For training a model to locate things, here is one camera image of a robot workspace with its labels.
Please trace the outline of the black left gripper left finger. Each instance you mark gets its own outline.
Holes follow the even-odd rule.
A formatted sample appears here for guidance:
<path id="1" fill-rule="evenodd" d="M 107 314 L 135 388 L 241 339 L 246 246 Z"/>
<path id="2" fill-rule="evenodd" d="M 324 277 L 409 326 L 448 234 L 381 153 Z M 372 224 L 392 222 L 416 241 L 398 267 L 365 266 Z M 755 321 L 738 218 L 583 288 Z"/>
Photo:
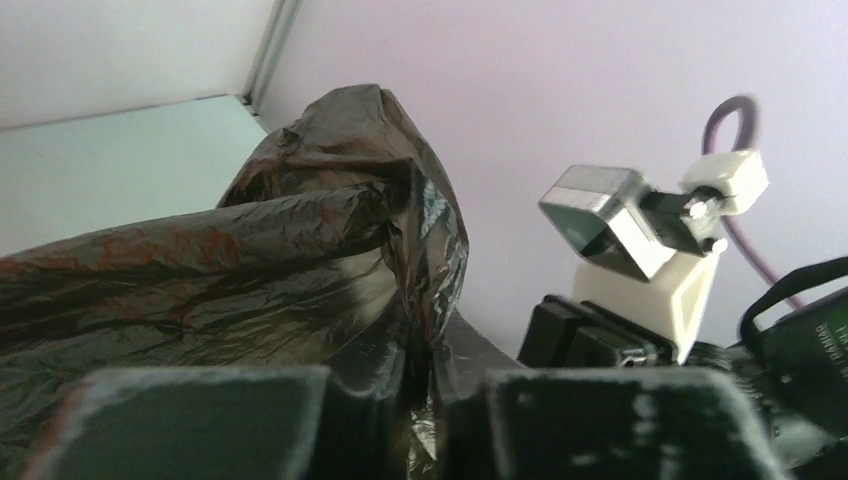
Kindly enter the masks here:
<path id="1" fill-rule="evenodd" d="M 25 479 L 305 479 L 331 374 L 127 368 L 84 378 Z"/>

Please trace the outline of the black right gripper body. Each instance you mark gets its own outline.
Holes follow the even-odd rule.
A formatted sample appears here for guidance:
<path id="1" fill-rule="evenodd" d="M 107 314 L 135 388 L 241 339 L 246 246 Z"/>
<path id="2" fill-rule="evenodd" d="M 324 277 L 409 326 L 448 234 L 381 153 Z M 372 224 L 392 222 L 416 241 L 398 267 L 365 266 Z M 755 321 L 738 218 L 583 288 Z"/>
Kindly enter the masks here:
<path id="1" fill-rule="evenodd" d="M 669 339 L 591 302 L 546 295 L 517 360 L 530 368 L 643 368 L 678 363 Z"/>

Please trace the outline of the black plastic trash bag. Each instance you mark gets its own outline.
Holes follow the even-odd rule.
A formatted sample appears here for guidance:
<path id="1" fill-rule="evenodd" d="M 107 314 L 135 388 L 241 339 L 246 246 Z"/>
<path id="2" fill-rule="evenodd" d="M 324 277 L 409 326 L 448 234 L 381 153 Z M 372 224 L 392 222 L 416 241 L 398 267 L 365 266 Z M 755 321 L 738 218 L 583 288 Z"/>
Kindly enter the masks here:
<path id="1" fill-rule="evenodd" d="M 334 89 L 270 133 L 212 209 L 1 260 L 1 475 L 108 369 L 329 369 L 305 479 L 405 479 L 411 409 L 469 243 L 392 91 Z"/>

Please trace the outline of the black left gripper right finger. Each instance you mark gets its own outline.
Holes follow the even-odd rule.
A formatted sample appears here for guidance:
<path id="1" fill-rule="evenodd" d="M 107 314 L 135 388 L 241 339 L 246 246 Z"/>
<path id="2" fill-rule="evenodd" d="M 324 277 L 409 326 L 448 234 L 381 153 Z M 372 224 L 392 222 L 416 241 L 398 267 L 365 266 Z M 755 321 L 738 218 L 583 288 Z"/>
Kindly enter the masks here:
<path id="1" fill-rule="evenodd" d="M 787 477 L 748 399 L 712 370 L 497 370 L 444 428 L 447 479 Z"/>

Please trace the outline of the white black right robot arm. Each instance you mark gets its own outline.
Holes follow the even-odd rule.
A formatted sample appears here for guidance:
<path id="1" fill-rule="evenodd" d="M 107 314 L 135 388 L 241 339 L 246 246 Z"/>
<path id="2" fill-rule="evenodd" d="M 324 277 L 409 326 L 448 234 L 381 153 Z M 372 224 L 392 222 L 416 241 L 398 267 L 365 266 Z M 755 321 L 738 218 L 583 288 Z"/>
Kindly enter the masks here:
<path id="1" fill-rule="evenodd" d="M 784 464 L 799 479 L 847 475 L 847 293 L 795 308 L 769 328 L 780 302 L 845 279 L 839 257 L 796 269 L 742 315 L 737 343 L 698 339 L 684 293 L 603 272 L 580 301 L 548 295 L 534 308 L 518 359 L 530 368 L 707 368 L 750 398 Z"/>

